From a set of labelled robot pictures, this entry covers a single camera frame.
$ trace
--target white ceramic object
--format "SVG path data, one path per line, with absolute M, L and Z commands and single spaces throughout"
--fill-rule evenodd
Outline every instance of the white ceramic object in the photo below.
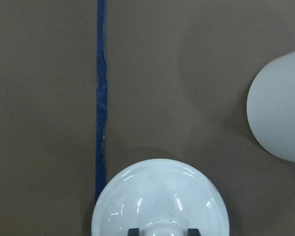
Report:
M 268 152 L 295 162 L 295 52 L 259 72 L 248 94 L 247 116 L 254 136 Z
M 101 193 L 92 218 L 92 236 L 229 236 L 224 202 L 202 173 L 182 162 L 151 159 L 117 174 Z

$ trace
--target gray floor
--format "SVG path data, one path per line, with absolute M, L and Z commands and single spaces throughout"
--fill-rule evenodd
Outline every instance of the gray floor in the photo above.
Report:
M 231 236 L 295 236 L 295 164 L 254 139 L 256 74 L 295 50 L 295 1 L 108 1 L 108 178 L 183 161 Z M 0 1 L 0 236 L 90 235 L 96 1 Z

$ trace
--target blue tape line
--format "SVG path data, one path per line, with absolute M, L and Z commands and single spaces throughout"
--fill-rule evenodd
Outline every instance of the blue tape line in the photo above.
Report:
M 97 90 L 96 90 L 96 163 L 95 201 L 106 186 L 104 154 L 105 126 L 107 120 L 107 66 L 105 60 L 105 16 L 106 0 L 97 1 Z

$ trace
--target white base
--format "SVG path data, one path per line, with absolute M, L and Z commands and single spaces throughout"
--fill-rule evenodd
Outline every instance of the white base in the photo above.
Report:
M 117 174 L 100 195 L 92 218 L 92 236 L 184 236 L 188 228 L 202 236 L 229 236 L 224 202 L 214 185 L 182 162 L 152 159 Z

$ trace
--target brown floor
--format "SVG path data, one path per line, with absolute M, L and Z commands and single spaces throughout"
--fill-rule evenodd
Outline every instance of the brown floor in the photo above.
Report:
M 246 118 L 253 78 L 295 50 L 295 1 L 109 0 L 108 178 L 149 158 L 203 172 L 231 236 L 295 236 L 295 164 Z M 89 236 L 96 1 L 0 0 L 0 236 Z

